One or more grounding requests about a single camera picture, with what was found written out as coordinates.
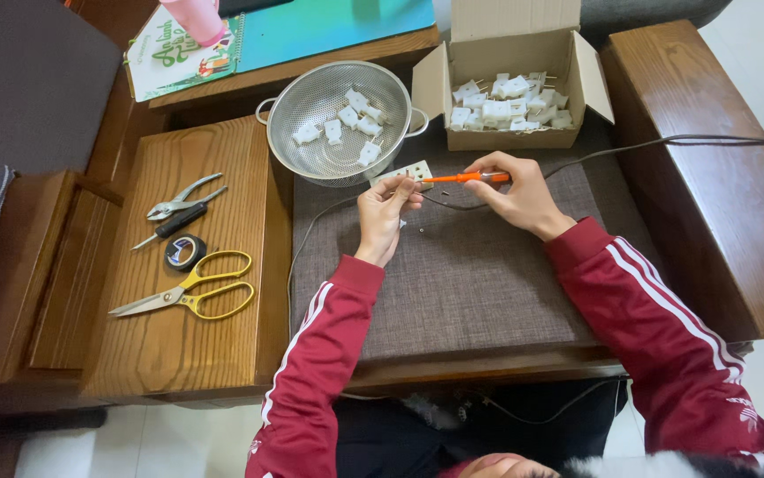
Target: black electrical tape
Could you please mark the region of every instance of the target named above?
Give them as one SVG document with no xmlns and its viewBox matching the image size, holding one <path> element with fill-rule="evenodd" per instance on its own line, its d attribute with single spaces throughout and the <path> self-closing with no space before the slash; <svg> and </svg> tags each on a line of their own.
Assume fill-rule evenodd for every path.
<svg viewBox="0 0 764 478">
<path fill-rule="evenodd" d="M 185 259 L 181 259 L 181 251 L 187 247 L 192 247 L 193 251 Z M 167 243 L 164 249 L 164 262 L 170 269 L 180 272 L 190 272 L 203 257 L 208 254 L 208 246 L 205 241 L 196 237 L 196 235 L 185 234 L 176 237 L 173 241 Z"/>
</svg>

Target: person's left hand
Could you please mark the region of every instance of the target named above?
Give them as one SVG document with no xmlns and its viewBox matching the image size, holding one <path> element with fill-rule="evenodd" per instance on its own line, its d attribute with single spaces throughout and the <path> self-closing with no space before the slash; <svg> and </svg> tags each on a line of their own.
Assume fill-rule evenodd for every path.
<svg viewBox="0 0 764 478">
<path fill-rule="evenodd" d="M 362 243 L 355 252 L 370 264 L 385 267 L 400 241 L 400 216 L 420 209 L 421 185 L 413 177 L 398 175 L 385 178 L 358 197 L 358 215 L 362 226 Z"/>
</svg>

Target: red track jacket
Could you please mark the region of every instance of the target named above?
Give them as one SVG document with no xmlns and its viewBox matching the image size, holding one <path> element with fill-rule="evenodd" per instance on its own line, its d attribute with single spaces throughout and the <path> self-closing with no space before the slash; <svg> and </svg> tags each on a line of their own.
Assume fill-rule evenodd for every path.
<svg viewBox="0 0 764 478">
<path fill-rule="evenodd" d="M 559 282 L 633 378 L 649 453 L 685 451 L 764 466 L 764 420 L 727 351 L 621 237 L 586 218 L 544 245 Z M 335 476 L 332 403 L 352 375 L 385 270 L 344 256 L 314 295 L 266 393 L 247 478 Z"/>
</svg>

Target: electrical socket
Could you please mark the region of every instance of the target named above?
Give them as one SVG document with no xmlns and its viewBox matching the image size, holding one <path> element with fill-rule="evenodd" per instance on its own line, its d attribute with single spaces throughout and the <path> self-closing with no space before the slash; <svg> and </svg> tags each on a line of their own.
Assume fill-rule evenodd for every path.
<svg viewBox="0 0 764 478">
<path fill-rule="evenodd" d="M 421 180 L 421 179 L 429 179 L 432 177 L 432 173 L 430 172 L 430 167 L 428 164 L 426 164 L 426 161 L 420 161 L 416 162 L 415 164 L 409 164 L 409 166 L 406 166 L 404 168 L 399 168 L 394 171 L 391 171 L 390 173 L 380 174 L 379 176 L 376 176 L 373 179 L 370 179 L 370 186 L 373 187 L 376 185 L 377 182 L 381 181 L 385 178 L 393 178 L 394 176 L 397 176 L 398 174 L 405 174 L 406 169 L 409 169 L 409 174 L 415 179 L 415 180 Z M 434 186 L 435 183 L 424 183 L 424 187 L 422 190 L 429 190 L 432 189 L 432 186 Z"/>
</svg>

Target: scissors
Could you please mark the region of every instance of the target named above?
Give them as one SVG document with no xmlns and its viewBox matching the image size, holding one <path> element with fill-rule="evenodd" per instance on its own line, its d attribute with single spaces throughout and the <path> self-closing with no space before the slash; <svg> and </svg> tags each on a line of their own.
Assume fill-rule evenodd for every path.
<svg viewBox="0 0 764 478">
<path fill-rule="evenodd" d="M 171 216 L 173 212 L 181 211 L 183 209 L 196 206 L 199 202 L 208 202 L 211 199 L 214 199 L 215 197 L 219 196 L 224 190 L 227 190 L 228 186 L 222 186 L 220 189 L 208 194 L 206 197 L 203 197 L 202 199 L 197 199 L 195 201 L 185 201 L 187 196 L 189 196 L 194 189 L 198 188 L 200 185 L 207 183 L 210 180 L 217 179 L 220 176 L 222 176 L 222 173 L 205 176 L 204 178 L 199 179 L 195 183 L 184 188 L 182 192 L 178 193 L 178 196 L 173 197 L 170 201 L 159 202 L 158 204 L 155 204 L 155 207 L 152 208 L 146 214 L 146 219 L 150 221 L 165 220 L 169 216 Z"/>
<path fill-rule="evenodd" d="M 225 256 L 243 257 L 246 259 L 246 266 L 234 272 L 227 272 L 225 274 L 215 274 L 214 276 L 203 277 L 199 274 L 199 267 L 201 267 L 202 264 L 206 264 L 214 260 L 215 258 L 225 257 Z M 251 266 L 252 266 L 252 258 L 249 257 L 249 254 L 242 253 L 240 251 L 218 251 L 215 253 L 208 254 L 196 264 L 196 267 L 194 267 L 193 270 L 190 271 L 190 274 L 187 275 L 187 278 L 181 284 L 175 286 L 175 288 L 171 288 L 166 292 L 150 295 L 149 297 L 146 297 L 144 299 L 135 300 L 134 302 L 130 304 L 123 305 L 121 307 L 117 307 L 114 310 L 111 310 L 110 312 L 108 312 L 108 314 L 110 314 L 111 316 L 116 316 L 116 317 L 131 316 L 133 314 L 140 314 L 142 312 L 147 312 L 149 310 L 156 310 L 156 309 L 160 309 L 162 307 L 167 307 L 170 305 L 185 305 L 187 306 L 187 308 L 192 310 L 193 313 L 196 314 L 199 318 L 208 319 L 208 320 L 225 319 L 228 316 L 237 314 L 241 310 L 246 309 L 246 307 L 249 306 L 249 304 L 252 302 L 252 298 L 255 297 L 255 289 L 252 287 L 251 284 L 249 284 L 248 282 L 237 281 L 237 282 L 228 284 L 227 286 L 223 286 L 216 290 L 206 292 L 200 295 L 188 295 L 188 294 L 185 294 L 185 291 L 187 291 L 188 289 L 195 288 L 197 285 L 204 282 L 217 281 L 219 279 L 227 279 L 232 277 L 241 277 L 249 271 L 249 267 Z M 199 311 L 199 306 L 202 304 L 203 301 L 214 298 L 218 295 L 221 295 L 223 293 L 226 293 L 236 288 L 249 288 L 249 297 L 247 297 L 246 300 L 244 300 L 243 303 L 240 304 L 237 309 L 232 310 L 231 312 L 228 312 L 221 316 L 213 316 L 213 317 L 203 316 L 202 312 Z"/>
</svg>

